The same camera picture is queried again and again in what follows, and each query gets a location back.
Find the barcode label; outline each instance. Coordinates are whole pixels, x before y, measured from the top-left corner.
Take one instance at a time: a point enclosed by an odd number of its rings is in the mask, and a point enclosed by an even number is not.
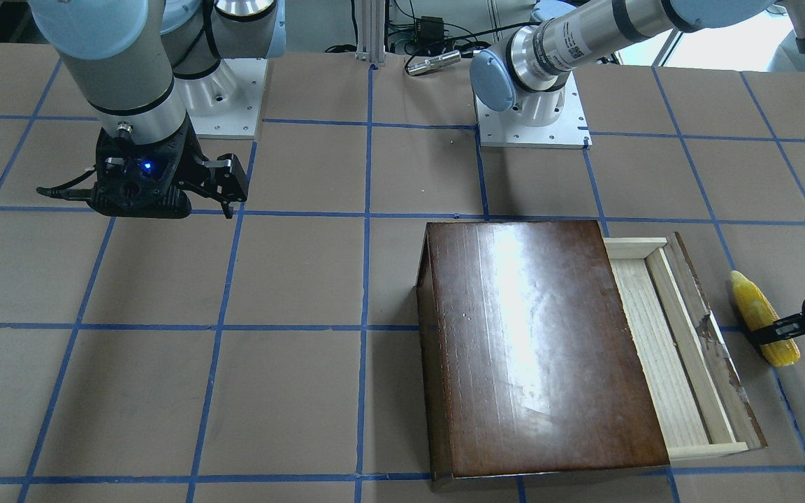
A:
[[[573,61],[577,61],[592,54],[586,42],[582,39],[579,29],[579,16],[573,17],[567,22],[563,22],[561,31],[558,32],[558,50],[563,60],[567,61],[568,66],[572,66]]]

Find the metal mounting plate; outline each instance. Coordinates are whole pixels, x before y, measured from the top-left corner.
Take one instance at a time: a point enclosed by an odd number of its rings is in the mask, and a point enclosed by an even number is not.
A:
[[[480,128],[480,144],[486,147],[538,147],[539,149],[582,149],[591,146],[586,114],[571,75],[565,86],[565,105],[558,120],[552,124],[533,127],[517,123],[517,115],[508,110],[490,110],[474,98]]]
[[[223,114],[192,115],[191,123],[199,138],[226,140],[256,140],[259,111],[266,90],[266,59],[227,59],[226,63],[238,77],[242,99]]]

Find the blue joint cap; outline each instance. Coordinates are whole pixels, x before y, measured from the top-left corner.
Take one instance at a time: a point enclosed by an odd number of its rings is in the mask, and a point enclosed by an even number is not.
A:
[[[284,28],[284,0],[277,0],[275,6],[275,26],[272,28],[272,41],[266,57],[281,57],[287,48],[287,29]]]
[[[559,18],[573,9],[576,9],[576,7],[562,0],[539,0],[539,3],[533,6],[530,19],[535,22],[543,22],[544,20]]]
[[[70,57],[97,60],[130,47],[147,22],[148,0],[28,0],[39,31]]]
[[[751,19],[763,12],[773,0],[664,0],[694,29],[723,28]]]
[[[491,110],[502,112],[514,106],[514,81],[498,54],[484,50],[470,64],[470,86]]]
[[[166,0],[164,21],[160,25],[160,34],[166,35],[182,26],[201,9],[201,0]]]

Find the brown wooden lid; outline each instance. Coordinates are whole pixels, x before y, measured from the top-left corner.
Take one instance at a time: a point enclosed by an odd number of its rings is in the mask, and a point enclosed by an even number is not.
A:
[[[428,224],[455,477],[667,465],[593,221]]]

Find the blue tape grid line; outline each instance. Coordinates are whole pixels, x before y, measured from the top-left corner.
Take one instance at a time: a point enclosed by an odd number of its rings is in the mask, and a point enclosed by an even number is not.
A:
[[[254,162],[256,159],[256,141],[250,145],[250,156],[247,166],[247,177],[253,175]],[[240,204],[240,209],[243,210],[244,203]],[[207,436],[207,424],[210,420],[210,404],[213,402],[213,388],[217,381],[217,366],[219,364],[219,351],[222,347],[223,333],[226,330],[226,311],[229,307],[229,296],[232,293],[232,279],[234,276],[235,260],[238,257],[238,243],[240,242],[240,233],[244,224],[244,213],[239,212],[236,217],[234,236],[232,238],[232,251],[229,254],[229,264],[226,268],[226,286],[223,288],[223,300],[219,306],[219,317],[217,319],[217,327],[213,337],[213,356],[210,361],[210,372],[207,378],[207,388],[204,392],[204,407],[201,410],[201,425],[198,427],[198,439],[194,446],[194,458],[191,459],[191,475],[188,480],[188,493],[186,493],[185,500],[187,503],[194,501],[194,493],[198,483],[198,472],[201,470],[201,456],[204,453],[204,439]]]
[[[803,449],[803,458],[805,458],[805,439],[803,439],[803,432],[799,429],[799,423],[797,423],[797,417],[795,413],[793,413],[793,408],[791,407],[791,401],[788,400],[788,395],[785,392],[785,387],[782,384],[782,379],[778,375],[778,370],[776,368],[771,367],[770,372],[774,379],[776,380],[776,386],[778,388],[778,395],[779,398],[782,399],[782,404],[785,405],[785,410],[787,411],[788,417],[791,419],[791,426],[795,431],[795,436],[797,437],[797,442],[801,449]]]
[[[29,118],[27,122],[27,127],[23,129],[23,134],[20,135],[20,139],[18,140],[17,145],[14,147],[14,152],[12,152],[12,156],[10,156],[6,167],[4,168],[2,175],[0,176],[0,191],[2,190],[2,186],[4,182],[6,182],[6,178],[12,170],[14,163],[17,161],[18,156],[20,155],[20,149],[23,148],[23,144],[27,141],[27,137],[29,136],[29,131],[33,128],[33,123],[35,122],[35,118],[39,115],[39,110],[42,109],[42,104],[45,103],[45,98],[48,96],[49,90],[52,89],[52,84],[55,83],[55,77],[57,77],[58,70],[61,69],[61,60],[59,59],[58,62],[55,64],[54,69],[52,70],[51,76],[48,77],[48,82],[45,83],[45,89],[42,89],[42,96],[39,96],[38,102],[36,102],[36,108],[33,109],[33,115]]]
[[[0,485],[17,485],[25,477],[0,477]],[[35,484],[185,484],[189,475],[92,475],[31,477]],[[393,474],[243,474],[243,475],[198,475],[197,483],[352,483],[352,481],[429,481],[430,474],[419,472],[394,472]]]
[[[31,130],[32,124],[36,120],[63,120],[63,121],[95,121],[96,118],[93,117],[42,117],[39,115],[39,109],[41,109],[42,104],[45,101],[45,97],[48,95],[49,90],[51,89],[52,83],[54,82],[55,76],[57,76],[57,71],[61,66],[61,62],[58,61],[53,73],[48,80],[47,86],[45,86],[43,95],[41,99],[39,99],[38,105],[36,105],[36,109],[33,112],[33,115],[0,115],[0,119],[17,119],[17,120],[28,120],[29,123],[20,138],[20,141],[15,148],[12,157],[9,160],[8,165],[6,165],[6,169],[3,172],[3,175],[0,177],[0,190],[4,180],[6,180],[6,176],[10,172],[10,168],[13,166],[13,162],[16,160],[17,156],[19,156],[20,148],[25,143],[27,136],[29,134],[29,130]],[[396,128],[411,128],[411,129],[461,129],[461,130],[473,130],[476,131],[477,128],[474,125],[422,125],[422,124],[393,124],[393,123],[374,123],[371,120],[371,93],[372,93],[372,71],[370,69],[370,102],[368,103],[368,112],[370,112],[370,117],[368,118],[367,123],[356,123],[356,122],[341,122],[341,121],[298,121],[298,120],[282,120],[282,119],[266,119],[265,122],[275,122],[275,123],[290,123],[290,124],[336,124],[336,125],[361,125],[368,127],[368,130],[371,131],[373,127],[396,127]],[[776,144],[779,146],[779,150],[782,153],[783,157],[785,157],[785,162],[788,165],[788,168],[791,170],[792,175],[795,177],[795,181],[798,184],[798,188],[801,191],[803,197],[805,198],[805,188],[803,188],[801,182],[799,181],[798,176],[796,175],[795,170],[790,163],[790,160],[787,159],[785,150],[781,146],[781,143],[805,143],[805,139],[785,139],[779,138],[774,133],[769,120],[767,120],[766,115],[758,104],[756,96],[753,95],[750,86],[748,86],[747,79],[744,77],[744,74],[741,74],[742,80],[744,80],[745,86],[748,88],[748,92],[750,92],[751,98],[754,100],[755,105],[757,106],[757,110],[760,111],[760,114],[763,116],[764,122],[766,122],[767,127],[769,127],[770,134],[772,134],[772,138],[752,138],[752,137],[720,137],[720,136],[703,136],[703,135],[683,135],[679,130],[679,126],[676,123],[675,116],[673,110],[668,102],[667,95],[665,95],[665,91],[662,88],[662,84],[657,76],[657,71],[654,70],[655,79],[658,82],[658,86],[662,95],[664,96],[665,104],[667,104],[667,110],[670,114],[671,119],[674,122],[674,126],[677,130],[677,134],[656,134],[656,133],[617,133],[616,131],[594,131],[594,134],[598,135],[619,135],[619,136],[644,136],[644,137],[661,137],[661,138],[677,138],[680,139],[683,143],[683,148],[685,150],[686,156],[689,159],[691,168],[693,169],[697,183],[699,184],[700,190],[702,190],[702,195],[705,198],[705,203],[709,205],[709,200],[706,198],[706,192],[703,189],[702,182],[700,182],[699,175],[697,175],[697,170],[695,166],[693,166],[693,161],[690,157],[690,152],[685,144],[685,139],[700,139],[700,140],[740,140],[740,141],[776,141]],[[344,213],[332,213],[332,212],[269,212],[269,211],[255,211],[255,210],[241,210],[239,211],[238,222],[236,224],[236,233],[235,238],[233,241],[233,256],[237,254],[237,244],[240,238],[240,225],[242,225],[242,218],[244,214],[271,214],[272,216],[313,216],[313,217],[364,217],[364,219],[370,219],[371,217],[377,217],[378,219],[382,219],[382,217],[438,217],[438,219],[455,219],[456,217],[465,217],[466,219],[479,219],[483,217],[483,219],[594,219],[594,217],[557,217],[557,216],[491,216],[488,213],[488,204],[486,204],[486,186],[485,180],[483,179],[482,173],[482,166],[480,166],[480,155],[479,155],[479,136],[477,136],[477,154],[478,154],[478,162],[479,162],[479,176],[481,182],[481,198],[484,204],[484,213],[482,216],[477,216],[476,214],[466,214],[465,216],[461,216],[461,214],[370,214],[368,212],[368,203],[370,203],[370,194],[367,194],[367,207],[366,212],[364,214],[344,214]],[[367,156],[370,157],[371,152],[371,141],[368,139],[368,153]],[[753,220],[719,220],[716,219],[715,214],[712,213],[712,207],[709,206],[711,212],[711,219],[631,219],[630,217],[605,217],[604,213],[601,208],[600,204],[600,195],[597,193],[597,185],[595,184],[594,173],[591,171],[591,163],[590,159],[588,159],[588,154],[586,154],[586,161],[587,161],[587,169],[590,172],[590,180],[593,184],[593,191],[595,192],[595,197],[597,198],[598,209],[600,209],[600,217],[603,219],[603,225],[606,225],[605,222],[607,220],[610,221],[636,221],[636,222],[675,222],[675,223],[698,223],[698,224],[713,224],[716,227],[719,227],[720,224],[722,225],[761,225],[761,226],[802,226],[802,222],[785,222],[785,221],[753,221]],[[10,211],[89,211],[88,209],[73,209],[73,207],[1,207],[0,210],[10,210]],[[215,210],[198,210],[197,213],[213,213],[218,214],[220,212]],[[51,421],[51,414],[54,411],[55,402],[57,401],[57,394],[60,391],[60,386],[63,384],[64,375],[66,372],[67,364],[69,362],[70,352],[73,350],[73,344],[75,343],[76,335],[80,329],[166,329],[166,330],[210,330],[215,329],[218,334],[221,334],[222,330],[360,330],[362,333],[362,344],[361,344],[361,389],[364,388],[364,354],[365,354],[365,330],[416,330],[418,327],[416,326],[369,326],[366,325],[366,318],[367,318],[367,302],[368,302],[368,295],[367,293],[364,295],[363,299],[363,319],[360,326],[330,326],[330,325],[226,325],[224,324],[224,310],[227,306],[228,300],[228,292],[231,287],[231,281],[226,281],[226,293],[224,293],[224,302],[220,309],[220,324],[218,326],[209,326],[209,325],[122,325],[122,324],[83,324],[81,323],[81,318],[84,313],[84,309],[89,302],[90,292],[92,292],[92,287],[98,274],[98,270],[100,267],[101,260],[103,258],[103,253],[105,252],[106,245],[108,244],[109,237],[113,231],[115,220],[111,219],[108,225],[108,231],[106,231],[105,237],[103,238],[103,242],[101,248],[99,249],[99,257],[96,258],[96,265],[93,267],[92,277],[89,278],[89,283],[87,284],[86,294],[83,299],[83,303],[80,306],[80,312],[78,313],[76,323],[69,324],[69,323],[0,323],[0,328],[41,328],[41,329],[55,329],[55,328],[63,328],[63,329],[73,329],[71,332],[71,339],[68,343],[68,348],[65,350],[65,356],[63,363],[61,363],[61,369],[59,372],[59,376],[57,382],[55,382],[55,389],[53,389],[52,399],[49,404],[49,408],[47,410],[47,416],[45,417],[43,427],[41,428],[41,435],[39,435],[38,442],[36,442],[36,448],[34,449],[34,454],[31,458],[31,466],[28,467],[28,474],[25,477],[0,477],[0,484],[22,484],[22,493],[20,493],[19,501],[22,501],[26,497],[26,492],[29,487],[29,484],[36,484],[36,483],[188,483],[189,484],[189,500],[193,497],[193,485],[195,483],[223,483],[224,481],[246,481],[247,483],[268,483],[269,481],[355,481],[357,483],[357,501],[361,499],[361,482],[362,481],[385,481],[385,480],[429,480],[429,474],[362,474],[361,470],[361,443],[362,443],[362,414],[363,414],[363,405],[364,405],[364,395],[361,397],[363,398],[360,403],[360,419],[358,419],[358,446],[357,446],[357,454],[358,454],[358,461],[357,461],[357,472],[355,474],[285,474],[285,475],[272,475],[272,474],[265,474],[265,475],[197,475],[193,472],[192,475],[188,477],[184,476],[153,476],[153,477],[132,477],[132,476],[92,476],[92,477],[36,477],[32,475],[32,472],[35,470],[35,465],[38,462],[38,456],[41,454],[41,447],[42,443],[45,439],[45,433],[48,430],[48,424]],[[364,249],[364,254],[368,257],[368,221],[366,222],[365,226],[366,232],[366,245]],[[728,259],[730,264],[732,264],[731,254],[728,252],[727,245],[725,244],[725,239],[722,236],[720,229],[718,228],[718,232],[720,235],[720,239],[723,242],[724,250],[726,255],[728,255]],[[229,264],[229,271],[227,272],[227,279],[230,279],[232,274],[233,268],[233,260],[230,261]],[[367,266],[364,268],[363,271],[363,286],[367,292],[368,286],[368,270]],[[210,378],[208,379],[208,394],[212,397],[212,385],[214,382],[215,377],[215,366],[217,365],[218,361],[218,344],[219,341],[215,340],[215,347],[214,347],[214,360],[211,364],[211,373]],[[793,425],[795,426],[795,433],[798,435],[799,442],[802,443],[802,448],[804,450],[805,455],[805,442],[803,442],[802,434],[799,432],[799,426],[796,423],[795,417],[793,416],[792,410],[790,408],[790,404],[787,401],[785,391],[783,391],[780,379],[777,378],[776,380],[779,385],[779,391],[782,395],[783,401],[785,402],[785,407],[788,410],[789,415],[793,420]],[[202,448],[201,439],[205,432],[205,415],[208,413],[207,411],[207,404],[205,404],[205,411],[202,411],[202,426],[201,431],[198,433],[198,443],[199,446]],[[196,465],[199,467],[199,456],[201,455],[201,449],[196,449]],[[671,484],[671,489],[673,490],[674,501],[678,503],[679,495],[678,491],[675,489],[674,483],[674,474],[745,474],[745,472],[804,472],[805,466],[737,466],[737,467],[719,467],[719,468],[669,468],[665,472],[658,472],[658,475],[665,474],[667,475],[668,480]],[[523,478],[518,477],[517,479],[518,485],[518,498],[521,501],[526,501],[526,493],[523,489]]]
[[[733,270],[735,269],[734,259],[732,258],[732,252],[729,250],[729,245],[725,242],[725,235],[723,233],[722,226],[719,225],[719,220],[716,218],[716,211],[713,211],[713,205],[710,203],[710,198],[707,197],[706,189],[704,188],[704,183],[702,179],[700,179],[700,173],[697,172],[697,166],[694,163],[694,159],[691,157],[691,152],[689,150],[688,144],[683,137],[683,133],[681,133],[681,128],[679,127],[679,122],[676,120],[675,112],[673,111],[673,106],[670,104],[670,99],[667,96],[667,90],[664,89],[664,84],[660,80],[660,75],[658,75],[657,68],[652,67],[651,73],[654,74],[654,80],[658,84],[658,89],[660,89],[660,95],[664,99],[664,105],[667,106],[667,114],[670,115],[670,120],[673,122],[673,127],[676,130],[676,134],[679,135],[679,142],[681,146],[683,146],[683,151],[685,152],[685,157],[688,160],[689,166],[691,167],[691,174],[694,175],[694,179],[697,182],[697,190],[700,191],[700,197],[703,198],[704,204],[706,205],[706,211],[710,214],[710,219],[713,220],[713,227],[716,227],[716,235],[719,236],[719,243],[723,246],[723,252],[725,252],[725,258],[728,259],[729,267]]]
[[[27,211],[44,213],[90,213],[90,207],[74,206],[0,206],[0,211]],[[193,210],[193,214],[215,214],[221,210]],[[472,220],[598,220],[590,214],[461,214],[461,213],[355,213],[348,211],[284,211],[284,210],[238,210],[238,214],[256,217],[332,217],[333,219],[472,219]],[[804,226],[801,220],[731,220],[731,219],[667,219],[666,217],[611,217],[608,222],[637,222],[652,224],[720,224],[724,226]]]
[[[527,489],[523,485],[523,476],[518,475],[517,477],[515,477],[514,483],[517,484],[518,503],[527,503]]]
[[[670,494],[673,496],[673,503],[681,503],[681,499],[679,497],[679,488],[676,487],[676,478],[673,474],[673,467],[667,466],[664,470],[664,473],[667,475],[667,483],[670,486]]]
[[[601,204],[601,192],[598,191],[598,182],[595,180],[595,170],[592,169],[592,161],[588,158],[588,141],[582,149],[582,159],[586,163],[588,181],[592,184],[592,195],[595,197],[595,207],[598,210],[598,220],[601,222],[601,230],[605,238],[610,238],[611,231],[607,228],[607,217],[604,215],[604,206]]]
[[[760,105],[760,100],[757,100],[757,95],[754,94],[753,89],[750,88],[750,83],[747,81],[747,76],[743,71],[739,71],[738,74],[741,76],[741,81],[744,82],[744,87],[747,89],[748,94],[750,94],[750,99],[753,100],[754,106],[756,106],[757,111],[760,112],[760,117],[763,118],[763,123],[766,124],[766,128],[769,130],[772,140],[776,143],[778,151],[782,154],[782,159],[785,159],[785,164],[788,166],[788,171],[791,172],[791,176],[793,176],[793,179],[795,179],[797,189],[799,189],[799,193],[803,196],[803,201],[805,201],[805,188],[803,188],[803,184],[801,181],[799,181],[799,176],[793,168],[791,159],[788,158],[787,152],[785,152],[785,147],[782,146],[782,143],[776,136],[776,130],[773,129],[772,123],[770,123],[769,118],[766,117],[766,112],[763,111],[763,107]]]
[[[48,427],[51,426],[52,417],[55,414],[55,405],[57,405],[58,397],[61,395],[61,386],[64,385],[64,377],[67,375],[67,367],[70,363],[73,348],[76,345],[77,335],[80,333],[79,324],[82,322],[83,315],[86,313],[86,306],[89,305],[89,297],[92,297],[92,287],[95,284],[96,278],[99,276],[99,268],[101,262],[105,258],[105,250],[108,248],[108,241],[111,239],[112,232],[114,232],[114,223],[116,217],[111,217],[108,222],[108,230],[105,231],[105,236],[101,240],[99,246],[99,255],[95,258],[95,265],[92,267],[92,274],[89,275],[89,282],[86,283],[86,292],[83,293],[82,302],[80,303],[79,312],[76,314],[76,322],[74,323],[73,331],[71,331],[70,338],[67,341],[67,347],[64,350],[64,357],[61,358],[61,368],[58,369],[58,376],[55,379],[54,388],[52,388],[51,398],[48,399],[48,407],[45,408],[45,416],[42,419],[42,426],[39,428],[39,434],[36,437],[36,445],[33,448],[33,454],[29,459],[27,466],[27,474],[25,475],[22,484],[20,484],[20,494],[18,495],[18,503],[23,503],[27,499],[29,491],[29,484],[33,474],[36,472],[36,465],[39,462],[39,456],[42,454],[42,445],[45,443],[45,436],[48,435]]]
[[[358,335],[358,394],[356,398],[356,474],[361,475],[365,464],[365,388],[368,373],[368,270],[371,262],[371,157],[374,131],[374,91],[377,66],[368,67],[368,123],[365,141],[365,214],[362,221],[362,329]],[[362,480],[357,478],[354,486],[354,503],[362,501]]]
[[[697,468],[669,468],[648,472],[646,477],[667,477],[673,475],[739,475],[739,474],[803,474],[805,466],[719,466]],[[0,477],[0,485],[19,485],[26,477]],[[29,477],[29,485],[36,484],[186,484],[189,475],[80,475],[80,476],[35,476]],[[427,472],[380,472],[379,474],[231,474],[198,475],[197,484],[202,483],[354,483],[355,481],[429,481]]]
[[[202,331],[215,330],[216,325],[132,325],[129,323],[12,323],[0,321],[0,328],[22,330],[162,330],[162,331]],[[339,331],[358,332],[362,329],[380,332],[416,332],[418,325],[223,325],[224,331],[230,332],[319,332]]]
[[[489,220],[489,197],[486,195],[486,176],[483,170],[483,154],[480,153],[480,131],[474,129],[474,146],[477,149],[477,175],[480,181],[480,204],[483,207],[483,220]]]
[[[766,117],[766,112],[763,110],[763,106],[760,105],[760,100],[757,99],[757,95],[754,94],[753,89],[750,86],[750,82],[747,80],[747,76],[744,74],[743,71],[739,71],[741,76],[741,81],[744,83],[744,87],[747,89],[748,94],[750,94],[750,99],[753,100],[753,104],[757,106],[757,111],[760,112],[760,117],[763,118],[763,123],[766,124],[766,128],[769,129],[769,134],[772,136],[772,139],[776,146],[778,147],[778,151],[782,155],[782,159],[785,159],[785,164],[788,168],[788,171],[791,172],[791,176],[797,185],[797,189],[799,193],[803,196],[803,201],[805,201],[805,187],[803,186],[803,182],[797,175],[797,170],[791,163],[791,159],[789,159],[787,152],[785,152],[785,147],[782,146],[782,140],[779,139],[778,135],[776,135],[776,130],[772,127],[772,123],[770,123],[769,118]]]

